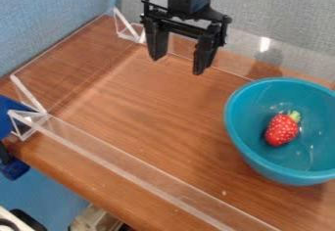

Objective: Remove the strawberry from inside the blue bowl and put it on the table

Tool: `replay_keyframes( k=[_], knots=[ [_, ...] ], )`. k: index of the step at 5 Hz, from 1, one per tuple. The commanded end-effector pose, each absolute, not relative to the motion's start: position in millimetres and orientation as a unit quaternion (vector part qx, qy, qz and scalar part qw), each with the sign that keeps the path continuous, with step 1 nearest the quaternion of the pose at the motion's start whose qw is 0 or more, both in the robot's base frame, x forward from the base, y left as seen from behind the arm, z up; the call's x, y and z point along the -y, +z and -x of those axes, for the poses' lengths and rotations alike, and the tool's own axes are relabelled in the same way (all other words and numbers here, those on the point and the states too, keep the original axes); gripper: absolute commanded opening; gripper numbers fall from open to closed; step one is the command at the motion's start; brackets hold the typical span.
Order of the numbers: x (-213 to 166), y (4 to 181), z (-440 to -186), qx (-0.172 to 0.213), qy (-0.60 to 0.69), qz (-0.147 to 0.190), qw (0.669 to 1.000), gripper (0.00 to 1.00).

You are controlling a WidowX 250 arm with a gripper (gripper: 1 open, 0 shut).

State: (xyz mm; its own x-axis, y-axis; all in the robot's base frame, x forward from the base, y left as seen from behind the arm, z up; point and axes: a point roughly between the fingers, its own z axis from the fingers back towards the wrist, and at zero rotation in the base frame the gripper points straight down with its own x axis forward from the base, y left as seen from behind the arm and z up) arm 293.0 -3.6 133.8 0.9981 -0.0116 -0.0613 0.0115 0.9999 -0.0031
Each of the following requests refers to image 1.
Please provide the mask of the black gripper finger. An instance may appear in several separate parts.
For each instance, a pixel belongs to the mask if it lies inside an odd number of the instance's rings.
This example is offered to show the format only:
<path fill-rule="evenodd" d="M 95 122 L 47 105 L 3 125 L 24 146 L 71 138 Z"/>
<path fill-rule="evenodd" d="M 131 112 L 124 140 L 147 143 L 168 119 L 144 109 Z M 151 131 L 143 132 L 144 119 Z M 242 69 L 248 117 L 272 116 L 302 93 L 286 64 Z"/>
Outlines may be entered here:
<path fill-rule="evenodd" d="M 220 46 L 222 26 L 211 23 L 198 38 L 194 52 L 194 68 L 192 73 L 200 75 L 206 68 L 212 65 L 214 58 Z"/>
<path fill-rule="evenodd" d="M 144 28 L 150 56 L 156 61 L 168 52 L 168 29 L 162 22 L 151 18 L 144 18 Z"/>

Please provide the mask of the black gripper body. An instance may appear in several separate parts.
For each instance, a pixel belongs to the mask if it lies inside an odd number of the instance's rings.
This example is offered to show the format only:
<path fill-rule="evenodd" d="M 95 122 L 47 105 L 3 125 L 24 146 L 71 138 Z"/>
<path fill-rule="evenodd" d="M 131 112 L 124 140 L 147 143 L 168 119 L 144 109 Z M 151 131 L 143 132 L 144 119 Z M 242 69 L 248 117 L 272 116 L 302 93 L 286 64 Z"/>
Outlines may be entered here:
<path fill-rule="evenodd" d="M 198 38 L 211 23 L 222 26 L 220 46 L 226 44 L 228 24 L 232 18 L 211 7 L 211 0 L 142 0 L 144 18 L 162 22 L 168 33 Z"/>

